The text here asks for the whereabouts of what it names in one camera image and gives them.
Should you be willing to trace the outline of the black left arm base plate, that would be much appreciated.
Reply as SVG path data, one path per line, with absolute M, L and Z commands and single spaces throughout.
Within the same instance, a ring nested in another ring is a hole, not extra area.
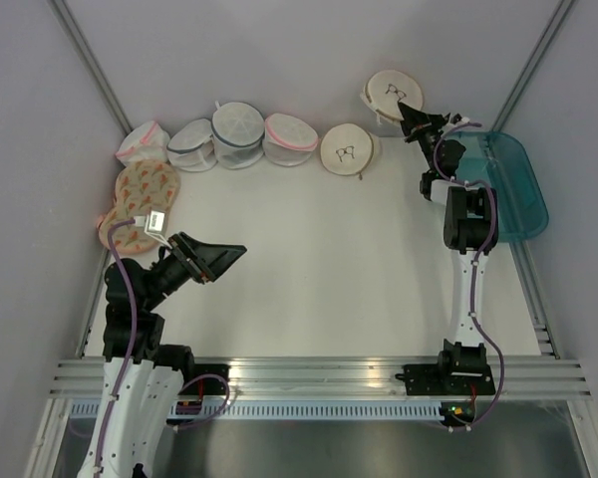
M 197 364 L 179 396 L 195 401 L 202 401 L 207 396 L 225 397 L 229 371 L 230 366 L 225 362 Z

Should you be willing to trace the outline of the beige round glasses laundry bag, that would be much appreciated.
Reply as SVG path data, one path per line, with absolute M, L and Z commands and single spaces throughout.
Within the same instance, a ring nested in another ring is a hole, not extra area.
M 419 83 L 410 75 L 397 70 L 383 70 L 374 74 L 363 86 L 360 98 L 377 117 L 399 125 L 403 120 L 399 103 L 421 110 L 425 97 Z

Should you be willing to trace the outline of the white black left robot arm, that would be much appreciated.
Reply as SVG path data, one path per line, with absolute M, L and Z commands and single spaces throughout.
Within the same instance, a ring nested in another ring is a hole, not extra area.
M 247 249 L 208 244 L 180 232 L 143 267 L 113 255 L 105 273 L 104 382 L 81 477 L 150 477 L 171 406 L 199 378 L 192 350 L 161 341 L 156 308 L 188 281 L 219 279 Z

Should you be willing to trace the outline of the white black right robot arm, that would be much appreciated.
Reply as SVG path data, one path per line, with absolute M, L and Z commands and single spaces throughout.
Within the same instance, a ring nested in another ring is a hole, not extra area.
M 472 123 L 459 115 L 427 114 L 399 101 L 407 143 L 417 143 L 429 169 L 420 194 L 445 208 L 443 241 L 450 251 L 453 289 L 449 337 L 432 363 L 405 364 L 396 379 L 409 396 L 493 395 L 488 340 L 479 323 L 483 279 L 498 241 L 496 192 L 483 179 L 457 178 L 466 147 L 449 135 Z

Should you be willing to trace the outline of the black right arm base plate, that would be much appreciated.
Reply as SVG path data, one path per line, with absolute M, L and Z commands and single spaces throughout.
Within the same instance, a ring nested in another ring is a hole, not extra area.
M 436 364 L 411 363 L 395 374 L 405 386 L 407 396 L 478 396 L 495 395 L 491 368 L 476 372 L 450 373 Z

